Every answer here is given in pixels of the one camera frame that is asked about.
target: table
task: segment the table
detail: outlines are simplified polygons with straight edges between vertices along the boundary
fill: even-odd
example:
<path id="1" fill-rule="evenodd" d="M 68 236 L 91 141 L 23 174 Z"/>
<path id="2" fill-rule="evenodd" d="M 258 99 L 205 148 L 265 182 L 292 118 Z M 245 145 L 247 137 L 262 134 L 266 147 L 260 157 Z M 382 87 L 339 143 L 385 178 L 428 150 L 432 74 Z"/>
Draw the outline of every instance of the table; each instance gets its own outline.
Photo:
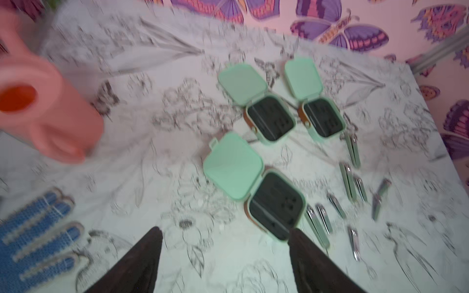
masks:
<path id="1" fill-rule="evenodd" d="M 80 267 L 41 292 L 83 292 L 152 226 L 164 244 L 156 292 L 296 292 L 288 245 L 248 221 L 201 169 L 208 142 L 233 130 L 266 165 L 284 173 L 311 205 L 328 210 L 329 257 L 368 292 L 467 292 L 469 200 L 407 65 L 248 29 L 142 2 L 69 1 L 41 54 L 103 115 L 105 133 L 82 165 L 53 162 L 0 136 L 0 217 L 58 186 L 73 197 L 86 235 Z M 393 182 L 377 222 L 371 204 L 347 199 L 338 163 L 344 141 L 311 140 L 298 125 L 274 146 L 255 141 L 217 82 L 229 64 L 251 64 L 274 92 L 298 102 L 282 65 L 312 58 L 324 94 L 358 136 L 369 195 Z M 327 202 L 336 195 L 347 213 Z M 362 261 L 347 227 L 358 230 Z M 317 240 L 305 218 L 300 229 Z"/>

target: open case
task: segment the open case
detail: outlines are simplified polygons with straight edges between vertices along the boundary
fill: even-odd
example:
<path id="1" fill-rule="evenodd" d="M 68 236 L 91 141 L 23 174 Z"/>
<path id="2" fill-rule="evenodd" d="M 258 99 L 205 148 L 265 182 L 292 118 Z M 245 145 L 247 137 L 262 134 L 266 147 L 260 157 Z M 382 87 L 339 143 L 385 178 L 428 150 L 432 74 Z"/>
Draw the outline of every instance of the open case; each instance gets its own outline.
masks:
<path id="1" fill-rule="evenodd" d="M 268 90 L 267 83 L 249 64 L 229 67 L 218 81 L 233 101 L 244 107 L 243 117 L 264 144 L 279 142 L 296 126 L 296 120 L 280 97 Z"/>
<path id="2" fill-rule="evenodd" d="M 274 238 L 286 241 L 304 214 L 303 194 L 234 132 L 210 142 L 204 174 L 231 199 L 245 200 L 246 215 Z"/>
<path id="3" fill-rule="evenodd" d="M 318 142 L 340 135 L 346 124 L 335 103 L 321 97 L 323 85 L 313 60 L 295 58 L 285 64 L 285 76 L 295 98 L 298 115 L 310 136 Z"/>

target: pink wall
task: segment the pink wall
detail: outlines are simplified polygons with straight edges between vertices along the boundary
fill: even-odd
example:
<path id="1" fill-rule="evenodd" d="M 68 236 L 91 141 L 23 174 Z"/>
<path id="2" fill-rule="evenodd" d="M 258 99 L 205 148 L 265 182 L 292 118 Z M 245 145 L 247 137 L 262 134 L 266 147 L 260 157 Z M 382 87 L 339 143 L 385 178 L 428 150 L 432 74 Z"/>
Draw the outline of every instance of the pink wall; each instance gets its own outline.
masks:
<path id="1" fill-rule="evenodd" d="M 469 193 L 469 46 L 441 60 L 416 80 L 453 163 Z"/>
<path id="2" fill-rule="evenodd" d="M 360 18 L 360 20 L 352 18 L 348 24 L 349 27 L 371 25 L 381 29 L 388 36 L 389 41 L 386 44 L 370 50 L 369 53 L 382 57 L 395 54 L 399 61 L 418 56 L 438 43 L 433 39 L 428 40 L 425 36 L 427 32 L 432 32 L 432 37 L 438 35 L 437 38 L 443 40 L 468 22 L 467 0 L 414 0 L 414 3 L 412 0 L 226 0 L 218 10 L 216 10 L 216 5 L 222 3 L 221 0 L 163 0 L 162 2 L 164 5 L 184 7 L 201 14 L 216 15 L 217 18 L 225 20 L 240 22 L 241 17 L 244 24 L 248 26 L 267 27 L 278 33 L 291 33 L 291 25 L 299 19 L 337 25 L 337 22 L 327 21 L 328 17 L 321 15 L 318 11 L 321 7 L 326 7 L 327 13 L 337 14 L 338 7 L 341 6 L 340 18 L 348 16 L 347 9 L 350 9 L 351 15 Z M 263 15 L 257 13 L 254 17 L 248 12 L 249 8 L 254 10 L 264 3 L 267 9 Z M 297 15 L 298 4 L 309 7 L 307 11 L 310 17 Z M 431 9 L 441 5 L 443 5 L 441 10 Z M 412 21 L 420 14 L 422 14 L 420 20 Z M 424 25 L 430 23 L 429 28 L 419 30 L 422 23 Z"/>

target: black foam insert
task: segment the black foam insert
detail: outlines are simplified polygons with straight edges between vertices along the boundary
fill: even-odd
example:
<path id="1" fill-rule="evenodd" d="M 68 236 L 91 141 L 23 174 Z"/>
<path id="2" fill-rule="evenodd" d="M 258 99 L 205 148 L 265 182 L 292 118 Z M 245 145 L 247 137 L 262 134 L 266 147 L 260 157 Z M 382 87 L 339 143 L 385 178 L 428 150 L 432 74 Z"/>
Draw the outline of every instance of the black foam insert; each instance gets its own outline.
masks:
<path id="1" fill-rule="evenodd" d="M 252 197 L 253 218 L 280 240 L 288 239 L 290 229 L 301 216 L 301 195 L 275 173 L 268 173 Z"/>
<path id="2" fill-rule="evenodd" d="M 248 108 L 248 115 L 262 135 L 274 142 L 293 128 L 293 119 L 274 97 L 267 96 Z"/>
<path id="3" fill-rule="evenodd" d="M 306 103 L 303 107 L 320 136 L 329 137 L 343 129 L 340 118 L 325 99 L 316 99 Z"/>

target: pink plastic object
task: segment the pink plastic object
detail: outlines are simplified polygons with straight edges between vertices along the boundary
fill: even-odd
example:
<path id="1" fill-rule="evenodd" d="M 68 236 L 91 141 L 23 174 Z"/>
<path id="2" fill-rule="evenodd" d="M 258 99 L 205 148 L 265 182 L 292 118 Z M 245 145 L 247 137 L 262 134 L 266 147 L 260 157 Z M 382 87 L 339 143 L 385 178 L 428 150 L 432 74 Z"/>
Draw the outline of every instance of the pink plastic object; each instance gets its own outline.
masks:
<path id="1" fill-rule="evenodd" d="M 0 128 L 47 157 L 79 164 L 103 134 L 103 119 L 54 65 L 26 48 L 18 24 L 14 13 L 0 8 L 0 43 L 8 51 L 0 54 L 0 93 L 18 86 L 36 93 L 18 111 L 0 110 Z"/>

